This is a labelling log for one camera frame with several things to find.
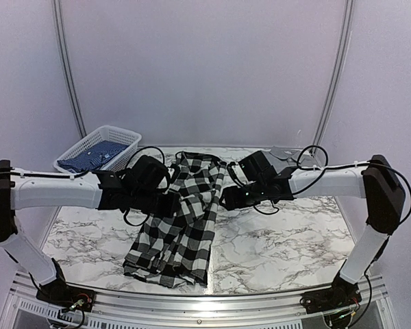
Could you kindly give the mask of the black white plaid shirt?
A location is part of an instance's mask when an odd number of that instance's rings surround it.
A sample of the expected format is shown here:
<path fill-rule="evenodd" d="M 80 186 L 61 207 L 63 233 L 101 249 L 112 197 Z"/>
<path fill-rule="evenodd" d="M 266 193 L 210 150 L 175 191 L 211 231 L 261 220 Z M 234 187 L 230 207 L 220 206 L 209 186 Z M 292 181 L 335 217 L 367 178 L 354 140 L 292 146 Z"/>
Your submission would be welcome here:
<path fill-rule="evenodd" d="M 169 190 L 180 196 L 174 217 L 152 215 L 123 262 L 124 276 L 175 288 L 206 286 L 226 162 L 211 154 L 181 151 L 172 164 Z"/>

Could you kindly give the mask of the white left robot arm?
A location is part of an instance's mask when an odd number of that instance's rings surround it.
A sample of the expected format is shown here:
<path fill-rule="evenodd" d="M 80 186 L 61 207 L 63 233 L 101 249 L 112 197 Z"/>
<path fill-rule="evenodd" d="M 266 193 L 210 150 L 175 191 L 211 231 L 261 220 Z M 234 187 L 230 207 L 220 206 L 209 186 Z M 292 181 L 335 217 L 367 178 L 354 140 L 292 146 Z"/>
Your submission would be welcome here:
<path fill-rule="evenodd" d="M 173 217 L 180 196 L 168 186 L 171 174 L 158 160 L 141 156 L 131 168 L 76 174 L 13 168 L 0 161 L 0 246 L 38 282 L 41 295 L 66 305 L 73 290 L 59 264 L 35 246 L 19 226 L 16 212 L 26 208 L 74 206 L 97 210 L 139 210 L 145 215 Z"/>

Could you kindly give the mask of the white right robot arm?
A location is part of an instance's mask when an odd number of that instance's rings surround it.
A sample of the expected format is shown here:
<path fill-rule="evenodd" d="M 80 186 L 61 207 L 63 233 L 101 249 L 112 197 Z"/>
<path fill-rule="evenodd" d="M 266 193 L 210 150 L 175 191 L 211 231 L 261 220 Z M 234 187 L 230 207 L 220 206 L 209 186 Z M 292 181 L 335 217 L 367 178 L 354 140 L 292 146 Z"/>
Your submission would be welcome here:
<path fill-rule="evenodd" d="M 325 300 L 342 306 L 357 288 L 366 270 L 378 259 L 389 238 L 411 215 L 411 185 L 380 154 L 351 164 L 319 165 L 307 156 L 307 146 L 295 155 L 279 148 L 256 151 L 228 166 L 234 185 L 223 190 L 226 210 L 251 208 L 261 202 L 309 197 L 350 197 L 366 203 L 364 231 L 340 268 Z"/>

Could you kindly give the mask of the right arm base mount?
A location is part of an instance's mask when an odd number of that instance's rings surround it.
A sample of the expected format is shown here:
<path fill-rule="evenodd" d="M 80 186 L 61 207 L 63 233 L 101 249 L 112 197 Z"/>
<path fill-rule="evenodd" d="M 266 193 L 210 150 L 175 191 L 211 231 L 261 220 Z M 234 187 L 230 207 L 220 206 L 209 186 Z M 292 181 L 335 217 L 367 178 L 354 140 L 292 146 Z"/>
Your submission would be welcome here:
<path fill-rule="evenodd" d="M 305 292 L 300 299 L 307 314 L 325 312 L 356 305 L 362 301 L 359 290 L 352 289 L 346 292 L 343 288 L 328 288 Z"/>

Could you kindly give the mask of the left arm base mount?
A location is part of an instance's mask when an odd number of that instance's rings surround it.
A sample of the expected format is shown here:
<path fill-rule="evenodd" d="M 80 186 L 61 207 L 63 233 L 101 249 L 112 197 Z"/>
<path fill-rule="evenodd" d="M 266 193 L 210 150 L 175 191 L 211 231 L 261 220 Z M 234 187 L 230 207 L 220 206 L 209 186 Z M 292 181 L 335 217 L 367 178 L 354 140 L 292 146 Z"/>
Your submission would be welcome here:
<path fill-rule="evenodd" d="M 36 298 L 57 306 L 65 311 L 83 310 L 90 312 L 95 302 L 95 291 L 63 284 L 48 284 L 37 288 Z"/>

